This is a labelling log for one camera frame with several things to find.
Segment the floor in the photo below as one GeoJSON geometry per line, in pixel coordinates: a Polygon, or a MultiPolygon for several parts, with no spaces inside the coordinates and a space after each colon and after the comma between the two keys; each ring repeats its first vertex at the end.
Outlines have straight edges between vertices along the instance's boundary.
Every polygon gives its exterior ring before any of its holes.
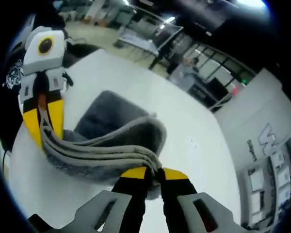
{"type": "MultiPolygon", "coordinates": [[[[119,35],[118,31],[100,26],[85,25],[81,22],[67,22],[66,31],[73,39],[86,38],[87,43],[104,48],[106,51],[131,60],[139,66],[148,68],[154,60],[153,55],[144,53],[141,49],[126,45],[119,49],[113,46],[119,35]]],[[[166,78],[168,76],[166,67],[156,64],[153,72],[166,78]]]]}

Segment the desk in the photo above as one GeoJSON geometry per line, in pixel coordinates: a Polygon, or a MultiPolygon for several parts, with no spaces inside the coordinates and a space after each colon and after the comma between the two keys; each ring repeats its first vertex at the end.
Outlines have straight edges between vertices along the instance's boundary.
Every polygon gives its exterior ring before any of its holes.
{"type": "MultiPolygon", "coordinates": [[[[214,115],[169,81],[131,61],[97,50],[67,70],[74,86],[65,94],[66,129],[73,130],[93,100],[111,90],[134,102],[167,128],[160,154],[165,167],[186,173],[198,192],[229,208],[240,224],[239,189],[233,162],[214,115]]],[[[39,214],[61,228],[75,211],[101,190],[112,187],[69,177],[46,161],[24,124],[11,155],[9,185],[26,217],[39,214]]],[[[146,201],[141,233],[168,232],[161,198],[146,201]]]]}

